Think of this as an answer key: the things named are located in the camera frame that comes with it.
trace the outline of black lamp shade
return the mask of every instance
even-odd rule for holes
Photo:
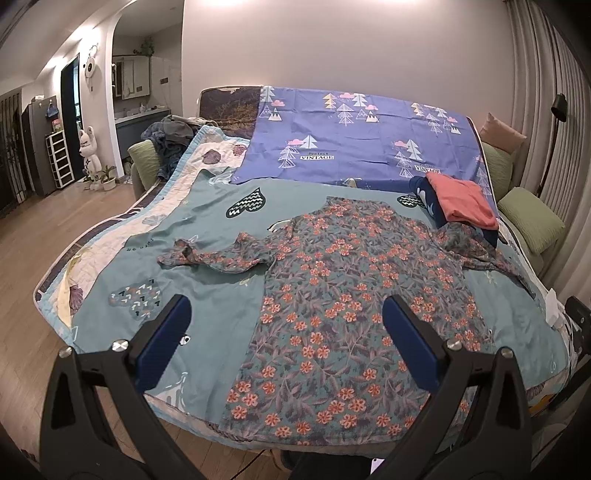
[[[552,105],[552,113],[561,122],[566,122],[566,116],[569,113],[569,104],[563,93],[556,95],[554,104]]]

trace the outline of green pillow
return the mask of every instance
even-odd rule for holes
[[[160,158],[156,153],[154,144],[151,140],[144,140],[129,147],[127,152],[134,161],[144,188],[148,190],[156,183],[158,170],[160,169]]]
[[[509,154],[500,148],[493,147],[488,143],[482,143],[482,149],[486,157],[488,171],[491,174],[492,189],[495,191],[497,202],[509,192],[511,175],[513,174],[514,155]]]
[[[530,250],[537,255],[554,245],[563,234],[563,221],[529,190],[514,188],[499,202],[499,210],[519,229]]]

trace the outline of blue gripper pad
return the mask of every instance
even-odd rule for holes
[[[386,331],[418,387],[431,393],[436,392],[439,388],[439,361],[408,315],[392,297],[384,301],[382,318]]]
[[[179,340],[187,332],[191,323],[191,302],[183,295],[175,295],[153,322],[153,326],[146,325],[152,322],[145,324],[145,333],[150,335],[145,339],[145,345],[142,338],[137,342],[143,346],[135,359],[135,388],[141,393],[156,387],[178,347]],[[136,337],[141,336],[142,329]]]

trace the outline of black cable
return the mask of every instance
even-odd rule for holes
[[[541,454],[541,453],[542,453],[544,450],[546,450],[546,448],[548,447],[548,445],[549,445],[550,443],[552,443],[553,441],[555,441],[555,440],[556,440],[558,437],[560,437],[560,436],[561,436],[563,433],[564,433],[564,430],[561,430],[561,431],[560,431],[560,432],[558,432],[556,435],[554,435],[554,436],[553,436],[553,437],[550,439],[550,441],[549,441],[548,443],[546,443],[546,445],[544,445],[544,446],[543,446],[543,447],[540,449],[540,451],[534,455],[534,457],[531,459],[531,463],[534,463],[534,460],[535,460],[536,458],[538,458],[538,455],[539,455],[539,454]]]
[[[233,477],[232,477],[230,480],[235,480],[235,478],[236,478],[238,475],[240,475],[240,474],[241,474],[241,473],[242,473],[244,470],[246,470],[248,467],[250,467],[250,466],[251,466],[251,465],[252,465],[252,464],[255,462],[255,460],[256,460],[257,458],[259,458],[259,457],[262,455],[262,453],[263,453],[264,451],[265,451],[265,450],[261,450],[259,453],[257,453],[257,454],[256,454],[256,457],[254,457],[254,458],[253,458],[253,459],[252,459],[250,462],[248,462],[248,465],[246,465],[246,467],[244,467],[242,470],[240,470],[240,471],[239,471],[239,472],[238,472],[236,475],[234,475],[234,476],[233,476]]]

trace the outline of metal bolt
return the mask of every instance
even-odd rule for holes
[[[72,354],[73,351],[74,349],[71,346],[66,346],[64,348],[60,348],[58,355],[60,358],[67,358]]]
[[[127,340],[116,340],[113,342],[111,350],[113,350],[114,352],[123,352],[127,350],[128,346],[129,342]]]
[[[505,358],[513,358],[513,350],[511,350],[509,347],[504,346],[503,348],[501,348],[501,355]]]
[[[456,340],[455,338],[450,338],[447,343],[447,348],[457,352],[462,349],[462,342],[460,340]]]

